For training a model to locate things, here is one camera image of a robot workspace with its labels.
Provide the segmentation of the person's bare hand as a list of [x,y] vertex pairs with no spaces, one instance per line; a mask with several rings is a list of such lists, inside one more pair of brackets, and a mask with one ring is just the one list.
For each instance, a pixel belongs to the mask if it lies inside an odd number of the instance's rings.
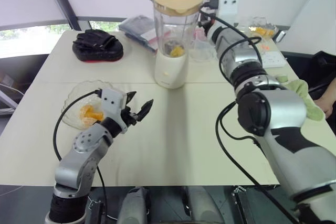
[[314,100],[314,103],[324,112],[326,119],[332,114],[335,103],[335,78],[330,82],[323,95]]

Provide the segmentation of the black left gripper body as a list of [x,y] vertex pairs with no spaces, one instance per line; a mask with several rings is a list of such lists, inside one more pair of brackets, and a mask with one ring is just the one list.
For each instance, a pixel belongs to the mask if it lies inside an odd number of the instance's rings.
[[138,113],[132,112],[131,108],[129,106],[126,106],[121,111],[121,118],[127,127],[131,125],[134,126],[139,121],[139,112]]

